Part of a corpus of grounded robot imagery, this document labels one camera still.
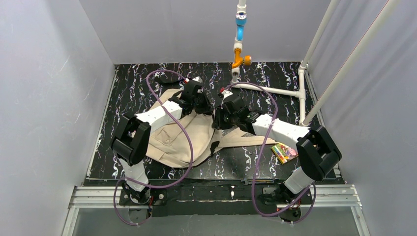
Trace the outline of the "beige canvas backpack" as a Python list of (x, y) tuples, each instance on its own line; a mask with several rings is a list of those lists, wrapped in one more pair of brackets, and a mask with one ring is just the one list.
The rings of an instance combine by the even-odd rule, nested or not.
[(150, 135), (147, 157), (172, 168), (187, 168), (190, 162), (194, 167), (224, 148), (259, 146), (264, 140), (263, 136), (251, 136), (238, 128), (224, 134), (223, 130), (212, 128), (212, 116), (195, 111), (179, 122), (189, 135), (194, 156), (191, 156), (186, 135), (172, 121)]

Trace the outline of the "colourful crayon box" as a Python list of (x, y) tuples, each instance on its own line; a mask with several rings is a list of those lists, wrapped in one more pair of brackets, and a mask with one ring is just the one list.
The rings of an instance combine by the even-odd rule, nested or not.
[(282, 165), (298, 157), (298, 153), (295, 149), (283, 143), (275, 144), (271, 147), (271, 150)]

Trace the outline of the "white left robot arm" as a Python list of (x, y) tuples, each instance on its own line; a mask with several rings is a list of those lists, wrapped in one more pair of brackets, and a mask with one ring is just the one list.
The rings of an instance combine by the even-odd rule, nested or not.
[(111, 141), (111, 149), (120, 160), (125, 180), (130, 189), (137, 193), (151, 188), (146, 176), (143, 159), (146, 156), (149, 138), (157, 129), (174, 122), (185, 134), (191, 156), (194, 150), (187, 131), (179, 119), (192, 112), (211, 115), (213, 107), (203, 93), (201, 77), (186, 79), (183, 90), (178, 91), (160, 106), (134, 117), (122, 116)]

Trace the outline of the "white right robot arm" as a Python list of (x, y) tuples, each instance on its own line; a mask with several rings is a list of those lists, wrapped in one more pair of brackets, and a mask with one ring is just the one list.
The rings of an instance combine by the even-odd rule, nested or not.
[(328, 131), (320, 126), (313, 129), (273, 118), (268, 114), (250, 110), (244, 100), (225, 90), (222, 104), (216, 107), (213, 127), (237, 127), (243, 132), (264, 136), (283, 143), (296, 151), (298, 167), (280, 188), (290, 196), (298, 194), (315, 181), (321, 181), (341, 160), (342, 154)]

